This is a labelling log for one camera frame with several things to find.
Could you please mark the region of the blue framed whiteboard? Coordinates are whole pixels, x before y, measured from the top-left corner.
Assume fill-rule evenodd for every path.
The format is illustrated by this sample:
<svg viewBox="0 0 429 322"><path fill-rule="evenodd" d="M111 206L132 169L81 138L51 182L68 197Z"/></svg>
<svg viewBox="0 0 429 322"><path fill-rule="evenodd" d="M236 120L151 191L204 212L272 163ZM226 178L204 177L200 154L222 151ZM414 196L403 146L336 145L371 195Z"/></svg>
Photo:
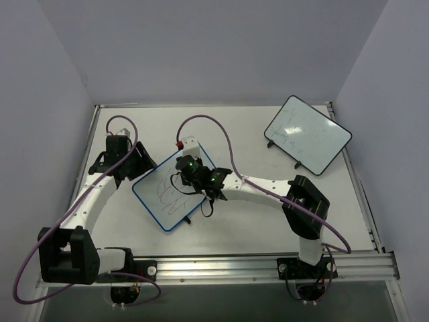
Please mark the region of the blue framed whiteboard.
<svg viewBox="0 0 429 322"><path fill-rule="evenodd" d="M176 159L181 156L181 151L173 153L132 186L134 195L165 232L173 230L204 202L204 196L191 195L194 189L184 186L176 174Z"/></svg>

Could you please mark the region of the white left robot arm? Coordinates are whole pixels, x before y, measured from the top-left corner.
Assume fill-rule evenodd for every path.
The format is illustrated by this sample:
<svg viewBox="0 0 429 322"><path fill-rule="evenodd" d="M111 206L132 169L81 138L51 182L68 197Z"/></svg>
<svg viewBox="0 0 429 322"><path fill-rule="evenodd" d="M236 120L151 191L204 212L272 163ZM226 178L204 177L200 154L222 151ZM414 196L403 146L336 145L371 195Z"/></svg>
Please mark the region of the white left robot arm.
<svg viewBox="0 0 429 322"><path fill-rule="evenodd" d="M106 137L105 151L89 168L84 187L71 206L70 216L52 234L38 234L40 269L44 282L90 285L111 272L120 281L135 273L131 249L97 248L91 237L107 201L125 180L156 167L141 142L132 144L126 129Z"/></svg>

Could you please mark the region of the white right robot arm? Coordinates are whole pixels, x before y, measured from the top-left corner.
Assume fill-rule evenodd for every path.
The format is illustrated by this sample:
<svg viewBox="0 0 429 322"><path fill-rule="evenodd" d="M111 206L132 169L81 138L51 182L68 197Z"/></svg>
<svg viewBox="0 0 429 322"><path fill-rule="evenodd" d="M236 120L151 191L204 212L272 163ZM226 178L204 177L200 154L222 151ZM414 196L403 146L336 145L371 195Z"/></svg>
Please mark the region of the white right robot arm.
<svg viewBox="0 0 429 322"><path fill-rule="evenodd" d="M210 169L200 158L190 155L176 159L176 170L184 186L215 201L248 201L282 212L292 232L298 236L298 257L278 262L284 280L322 280L338 276L331 252L323 254L322 220L327 218L330 202L304 176L292 180L239 178L227 168Z"/></svg>

